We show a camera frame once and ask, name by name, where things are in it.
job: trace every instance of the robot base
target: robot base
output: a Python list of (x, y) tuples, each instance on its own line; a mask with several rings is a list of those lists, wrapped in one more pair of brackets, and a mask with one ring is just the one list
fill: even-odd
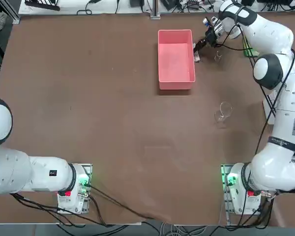
[[(90, 187), (84, 186), (84, 184), (91, 183), (92, 164), (72, 163), (72, 165), (76, 171), (75, 185), (72, 191), (66, 192), (64, 196), (57, 194), (58, 207), (76, 214), (88, 213)], [(62, 210), (59, 210), (58, 213), (70, 214)]]
[[(246, 189), (244, 188), (241, 180), (241, 169), (243, 163), (236, 163), (233, 165), (230, 173), (227, 175), (226, 183), (228, 185), (230, 196), (233, 202), (235, 214), (242, 214), (242, 209), (244, 206)], [(261, 195), (246, 197), (246, 204), (244, 213), (245, 215), (251, 215), (253, 212), (259, 208), (261, 200)]]

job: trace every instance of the small object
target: small object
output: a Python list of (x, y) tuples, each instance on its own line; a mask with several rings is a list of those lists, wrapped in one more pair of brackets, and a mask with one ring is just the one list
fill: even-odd
[(191, 30), (158, 31), (158, 80), (160, 89), (191, 89), (196, 80)]
[(221, 58), (222, 58), (222, 55), (219, 55), (218, 51), (216, 51), (216, 55), (215, 55), (215, 57), (214, 57), (214, 60), (215, 60), (216, 62), (219, 62), (219, 61), (221, 60)]
[(199, 10), (200, 2), (198, 0), (188, 0), (187, 7)]
[(199, 55), (199, 52), (198, 51), (196, 51), (194, 54), (193, 54), (193, 57), (194, 57), (194, 61), (195, 62), (200, 62), (201, 61), (201, 59), (200, 59), (200, 55)]
[(5, 26), (8, 15), (5, 12), (0, 12), (0, 30)]
[(214, 118), (217, 122), (223, 122), (227, 117), (230, 117), (233, 111), (233, 107), (228, 102), (222, 102), (220, 110), (214, 113)]
[(209, 26), (209, 23), (208, 23), (208, 20), (207, 20), (207, 17), (205, 17), (203, 20), (202, 20), (203, 24), (208, 27)]

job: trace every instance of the metal frame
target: metal frame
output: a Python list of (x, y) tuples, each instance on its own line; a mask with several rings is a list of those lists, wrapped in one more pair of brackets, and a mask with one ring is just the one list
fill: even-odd
[(14, 9), (14, 7), (9, 3), (8, 0), (0, 0), (0, 5), (5, 10), (5, 12), (13, 19), (13, 24), (19, 24), (20, 16)]
[(152, 12), (151, 12), (151, 19), (152, 20), (161, 19), (161, 14), (158, 12), (158, 0), (153, 0), (153, 8), (152, 8)]
[(232, 198), (230, 196), (230, 191), (228, 189), (227, 175), (231, 172), (233, 165), (232, 164), (222, 164), (221, 165), (221, 174), (223, 182), (223, 191), (224, 191), (224, 204), (225, 204), (225, 215), (227, 225), (236, 225), (231, 223), (230, 214), (234, 214), (234, 207), (232, 204)]

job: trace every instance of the black cable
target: black cable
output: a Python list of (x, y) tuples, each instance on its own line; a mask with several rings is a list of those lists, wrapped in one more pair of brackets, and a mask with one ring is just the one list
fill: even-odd
[(201, 8), (201, 9), (203, 9), (205, 12), (207, 12), (207, 10), (205, 10), (205, 8), (204, 8), (204, 7), (202, 7), (202, 6), (199, 6), (199, 8)]
[(72, 212), (72, 211), (69, 211), (69, 210), (66, 210), (66, 209), (63, 209), (63, 208), (60, 208), (60, 207), (57, 207), (57, 206), (47, 206), (47, 205), (44, 205), (44, 204), (40, 204), (40, 203), (37, 203), (37, 202), (31, 201), (31, 200), (28, 200), (28, 199), (24, 198), (23, 196), (21, 196), (21, 195), (19, 195), (19, 194), (11, 194), (11, 195), (12, 195), (12, 196), (13, 196), (18, 202), (20, 202), (20, 201), (27, 202), (27, 203), (30, 203), (30, 204), (36, 205), (38, 208), (35, 208), (34, 206), (25, 205), (25, 204), (23, 203), (23, 205), (25, 205), (25, 206), (27, 206), (27, 207), (35, 208), (35, 209), (39, 209), (40, 207), (43, 207), (43, 208), (55, 209), (55, 210), (57, 210), (57, 211), (58, 211), (58, 210), (60, 210), (60, 211), (65, 211), (65, 212), (71, 213), (72, 215), (75, 215), (75, 216), (77, 216), (77, 217), (79, 217), (79, 218), (82, 218), (82, 219), (85, 219), (85, 220), (90, 221), (90, 222), (92, 222), (92, 223), (95, 223), (95, 224), (98, 224), (98, 225), (102, 225), (102, 226), (103, 226), (103, 224), (101, 224), (101, 223), (99, 223), (99, 222), (96, 222), (96, 221), (94, 221), (94, 220), (92, 220), (92, 219), (89, 219), (89, 218), (87, 218), (87, 217), (81, 216), (80, 214), (76, 214), (76, 213), (74, 213), (74, 212)]
[(147, 4), (148, 4), (148, 7), (150, 9), (151, 12), (153, 12), (152, 8), (151, 8), (151, 5), (149, 4), (149, 1), (147, 0)]
[(160, 234), (160, 231), (154, 225), (150, 224), (149, 222), (144, 221), (144, 222), (142, 222), (142, 224), (150, 225), (153, 229), (155, 229), (158, 232), (158, 234)]
[(221, 226), (217, 226), (217, 227), (211, 232), (211, 234), (210, 234), (209, 236), (212, 236), (212, 235), (215, 233), (215, 231), (217, 231), (218, 228), (221, 228)]
[[(265, 92), (265, 90), (264, 90), (264, 88), (262, 87), (262, 85), (259, 85), (260, 86), (260, 88), (261, 88), (261, 91), (262, 91), (262, 93), (264, 94), (264, 97), (265, 97), (265, 99), (266, 99), (266, 102), (268, 103), (268, 105), (269, 105), (269, 108), (271, 109), (271, 107), (273, 106), (273, 104), (272, 104), (272, 102), (271, 102), (271, 99), (266, 95), (266, 92)], [(273, 109), (273, 110), (270, 110), (270, 112), (272, 112), (272, 114), (273, 114), (273, 116), (275, 117), (275, 108)]]
[(175, 8), (173, 9), (172, 13), (176, 10), (176, 8), (177, 8), (177, 5), (176, 5)]
[[(26, 207), (33, 208), (33, 209), (37, 209), (37, 210), (42, 210), (42, 211), (45, 211), (45, 212), (49, 213), (51, 216), (53, 216), (55, 219), (57, 219), (61, 224), (65, 225), (65, 226), (74, 226), (74, 227), (76, 227), (76, 228), (84, 228), (84, 227), (85, 227), (85, 225), (76, 225), (76, 224), (72, 223), (72, 222), (71, 222), (66, 216), (64, 216), (64, 215), (61, 214), (61, 213), (58, 213), (58, 212), (53, 211), (53, 210), (45, 209), (45, 208), (43, 208), (43, 207), (41, 207), (41, 206), (35, 207), (35, 206), (31, 206), (31, 205), (25, 204), (25, 203), (23, 203), (20, 199), (18, 199), (18, 197), (14, 196), (14, 195), (12, 195), (12, 196), (13, 196), (13, 197), (14, 197), (19, 203), (21, 203), (22, 205), (24, 205), (24, 206), (26, 206)], [(56, 217), (55, 215), (51, 214), (51, 212), (54, 213), (54, 214), (60, 215), (60, 216), (62, 216), (63, 218), (65, 218), (65, 219), (69, 222), (70, 225), (65, 224), (65, 223), (64, 223), (63, 221), (61, 221), (58, 217)]]
[(268, 213), (267, 214), (269, 214), (269, 217), (268, 217), (268, 219), (266, 221), (266, 224), (265, 224), (265, 226), (263, 226), (261, 228), (256, 227), (258, 230), (264, 230), (266, 227), (268, 227), (269, 222), (270, 222), (270, 219), (271, 219), (273, 203), (274, 203), (274, 198), (271, 200), (271, 203), (270, 203), (270, 206), (269, 206), (269, 209), (268, 209)]
[(92, 11), (90, 9), (87, 9), (88, 5), (91, 3), (92, 0), (90, 0), (86, 5), (84, 10), (78, 10), (77, 15), (79, 15), (80, 12), (85, 12), (87, 15), (92, 15)]
[(116, 7), (115, 14), (117, 14), (117, 11), (118, 11), (118, 7), (119, 7), (119, 1), (120, 1), (120, 0), (117, 0), (117, 7)]
[(228, 49), (231, 49), (231, 50), (234, 50), (234, 51), (245, 51), (245, 50), (248, 49), (248, 48), (231, 48), (229, 46), (226, 46), (224, 44), (219, 44), (219, 43), (217, 43), (216, 45), (217, 45), (217, 48), (219, 48), (219, 47), (225, 47), (225, 48), (228, 48)]
[(211, 1), (210, 1), (210, 0), (207, 0), (207, 1), (208, 1), (208, 3), (210, 4), (210, 7), (209, 7), (209, 9), (212, 9), (212, 10), (213, 10), (213, 12), (215, 12), (215, 11), (214, 11), (214, 6), (212, 5)]
[(109, 234), (107, 234), (107, 235), (105, 235), (105, 236), (110, 236), (110, 235), (116, 234), (116, 233), (120, 232), (121, 230), (124, 230), (124, 229), (127, 228), (127, 227), (129, 227), (129, 225), (124, 225), (124, 226), (120, 227), (118, 230), (116, 230), (116, 231), (114, 231), (114, 232), (111, 232), (111, 233), (109, 233)]
[(267, 4), (264, 6), (264, 8), (261, 9), (261, 11), (263, 11), (266, 7), (267, 7)]
[(99, 192), (100, 194), (102, 194), (103, 196), (105, 196), (106, 198), (108, 198), (108, 199), (109, 199), (110, 201), (112, 201), (113, 203), (119, 205), (120, 207), (123, 207), (123, 208), (127, 209), (128, 211), (132, 212), (133, 214), (135, 214), (135, 215), (137, 215), (137, 216), (139, 216), (139, 217), (142, 217), (142, 218), (145, 218), (145, 219), (149, 219), (149, 220), (154, 220), (154, 218), (152, 218), (152, 217), (149, 217), (149, 216), (146, 216), (146, 215), (143, 215), (143, 214), (140, 214), (140, 213), (134, 211), (133, 209), (131, 209), (131, 208), (127, 207), (126, 205), (124, 205), (124, 204), (118, 202), (116, 199), (110, 197), (109, 195), (107, 195), (107, 194), (104, 193), (103, 191), (99, 190), (98, 188), (93, 187), (93, 186), (90, 185), (90, 184), (86, 184), (85, 186), (87, 186), (87, 187), (91, 187), (91, 188), (94, 189), (95, 191)]
[(97, 201), (95, 200), (95, 198), (91, 195), (89, 195), (89, 198), (91, 199), (91, 201), (94, 203), (95, 207), (96, 207), (96, 211), (97, 211), (97, 214), (98, 214), (98, 218), (100, 220), (100, 223), (102, 223), (105, 227), (112, 227), (113, 225), (107, 225), (105, 223), (105, 221), (103, 220), (103, 217), (102, 217), (102, 214), (100, 213), (100, 210), (99, 210), (99, 206), (97, 204)]

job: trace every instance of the cable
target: cable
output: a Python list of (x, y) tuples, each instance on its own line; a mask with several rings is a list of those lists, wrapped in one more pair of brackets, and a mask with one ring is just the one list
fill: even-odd
[(267, 7), (267, 4), (264, 6), (264, 8), (261, 9), (261, 11), (263, 11), (266, 7)]
[(98, 225), (103, 225), (103, 224), (101, 224), (101, 223), (99, 223), (99, 222), (96, 222), (96, 221), (94, 221), (94, 220), (92, 220), (92, 219), (89, 219), (89, 218), (87, 218), (87, 217), (81, 216), (81, 215), (79, 215), (79, 214), (76, 214), (76, 213), (74, 213), (74, 212), (72, 212), (72, 211), (69, 211), (69, 210), (66, 210), (66, 209), (63, 209), (63, 208), (60, 208), (60, 207), (56, 207), (56, 206), (47, 206), (47, 205), (44, 205), (44, 204), (40, 204), (40, 203), (37, 203), (37, 202), (31, 201), (31, 200), (28, 200), (28, 199), (24, 198), (23, 196), (21, 196), (21, 195), (19, 195), (19, 194), (11, 194), (11, 195), (12, 195), (12, 196), (13, 196), (18, 202), (23, 201), (23, 202), (27, 202), (27, 203), (30, 203), (30, 204), (33, 204), (33, 205), (37, 206), (37, 207), (34, 207), (34, 206), (26, 205), (25, 203), (21, 203), (21, 202), (20, 202), (21, 204), (23, 204), (23, 205), (25, 205), (25, 206), (27, 206), (27, 207), (30, 207), (30, 208), (40, 209), (40, 207), (43, 207), (43, 208), (55, 209), (55, 210), (57, 210), (57, 211), (65, 211), (65, 212), (71, 213), (72, 215), (75, 215), (75, 216), (77, 216), (77, 217), (79, 217), (79, 218), (82, 218), (82, 219), (85, 219), (85, 220), (87, 220), (87, 221), (90, 221), (90, 222), (92, 222), (92, 223), (95, 223), (95, 224), (98, 224)]
[(103, 220), (103, 217), (102, 217), (102, 214), (100, 213), (100, 210), (99, 210), (99, 206), (97, 204), (97, 201), (95, 200), (95, 198), (91, 195), (89, 195), (89, 198), (91, 199), (91, 201), (94, 203), (95, 207), (96, 207), (96, 211), (97, 211), (97, 214), (98, 214), (98, 218), (100, 220), (100, 223), (102, 223), (105, 227), (112, 227), (113, 225), (107, 225), (105, 223), (105, 221)]
[(91, 236), (101, 236), (101, 235), (105, 235), (105, 234), (110, 234), (111, 235), (111, 233), (113, 233), (113, 234), (114, 233), (118, 233), (118, 232), (120, 232), (121, 230), (124, 230), (127, 227), (129, 227), (129, 225), (123, 225), (123, 226), (121, 226), (119, 228), (116, 228), (114, 230), (103, 232), (103, 233), (99, 233), (99, 234), (95, 234), (95, 235), (91, 235)]
[(199, 235), (203, 234), (206, 231), (206, 229), (207, 229), (207, 226), (202, 226), (202, 227), (196, 228), (195, 230), (193, 230), (191, 232), (188, 232), (187, 229), (184, 228), (183, 226), (182, 226), (183, 230), (180, 229), (179, 226), (175, 226), (175, 227), (178, 228), (178, 232), (181, 231), (184, 234), (187, 234), (187, 236), (199, 236)]
[(101, 190), (99, 190), (99, 189), (93, 187), (93, 186), (90, 185), (90, 184), (86, 184), (85, 186), (87, 186), (87, 187), (91, 187), (91, 188), (94, 189), (95, 191), (97, 191), (97, 192), (99, 192), (100, 194), (104, 195), (106, 198), (108, 198), (108, 199), (109, 199), (110, 201), (112, 201), (113, 203), (119, 205), (120, 207), (123, 207), (123, 208), (127, 209), (128, 211), (132, 212), (133, 214), (135, 214), (135, 215), (137, 215), (137, 216), (139, 216), (139, 217), (142, 217), (142, 218), (145, 218), (145, 219), (149, 219), (149, 220), (154, 220), (154, 218), (152, 218), (152, 217), (149, 217), (149, 216), (146, 216), (146, 215), (143, 215), (143, 214), (140, 214), (140, 213), (134, 211), (133, 209), (131, 209), (131, 208), (127, 207), (126, 205), (124, 205), (124, 204), (118, 202), (118, 201), (115, 200), (114, 198), (108, 196), (106, 193), (104, 193), (103, 191), (101, 191)]
[(148, 0), (147, 0), (147, 4), (148, 4), (148, 7), (149, 7), (150, 11), (153, 12), (153, 10), (151, 8), (151, 5), (149, 4)]
[(117, 14), (117, 11), (118, 11), (118, 7), (119, 7), (119, 1), (120, 1), (120, 0), (117, 0), (117, 7), (116, 7), (115, 14)]
[(86, 5), (85, 5), (85, 9), (84, 10), (78, 10), (77, 11), (77, 15), (79, 15), (80, 12), (85, 12), (85, 14), (87, 15), (92, 15), (92, 11), (90, 9), (87, 9), (88, 5), (92, 3), (92, 0), (90, 0)]
[(150, 225), (153, 229), (155, 229), (159, 234), (160, 234), (160, 231), (154, 226), (154, 225), (152, 225), (152, 224), (150, 224), (150, 223), (148, 223), (148, 222), (146, 222), (146, 221), (144, 221), (144, 222), (142, 222), (143, 224), (146, 224), (146, 225)]
[(217, 45), (217, 48), (219, 48), (219, 47), (225, 47), (225, 48), (228, 48), (228, 49), (231, 49), (231, 50), (234, 50), (234, 51), (245, 51), (245, 50), (247, 50), (248, 48), (231, 48), (231, 47), (229, 47), (229, 46), (226, 46), (226, 45), (224, 45), (224, 44), (216, 44)]
[[(25, 203), (23, 203), (20, 199), (18, 199), (18, 197), (16, 197), (16, 196), (14, 196), (14, 195), (12, 195), (19, 203), (21, 203), (22, 205), (24, 205), (24, 206), (26, 206), (26, 207), (29, 207), (29, 208), (33, 208), (33, 209), (38, 209), (38, 210), (42, 210), (42, 211), (45, 211), (45, 212), (48, 212), (50, 215), (52, 215), (55, 219), (57, 219), (61, 224), (63, 224), (63, 225), (65, 225), (65, 226), (74, 226), (74, 227), (76, 227), (76, 228), (84, 228), (85, 227), (85, 225), (75, 225), (74, 223), (72, 223), (66, 216), (64, 216), (63, 214), (61, 214), (61, 213), (58, 213), (58, 212), (56, 212), (56, 211), (53, 211), (53, 210), (48, 210), (48, 209), (45, 209), (45, 208), (43, 208), (43, 207), (41, 207), (41, 206), (38, 206), (38, 207), (35, 207), (35, 206), (31, 206), (31, 205), (28, 205), (28, 204), (25, 204)], [(69, 224), (70, 225), (66, 225), (63, 221), (61, 221), (58, 217), (56, 217), (56, 216), (54, 216), (53, 214), (51, 214), (51, 212), (52, 213), (54, 213), (54, 214), (57, 214), (57, 215), (60, 215), (60, 216), (62, 216), (63, 218), (65, 218), (68, 222), (69, 222)]]
[(215, 12), (215, 11), (214, 11), (214, 6), (212, 5), (211, 1), (210, 1), (210, 0), (207, 0), (207, 1), (208, 1), (208, 3), (210, 4), (210, 7), (209, 7), (209, 9), (212, 9), (212, 10), (213, 10), (213, 12)]

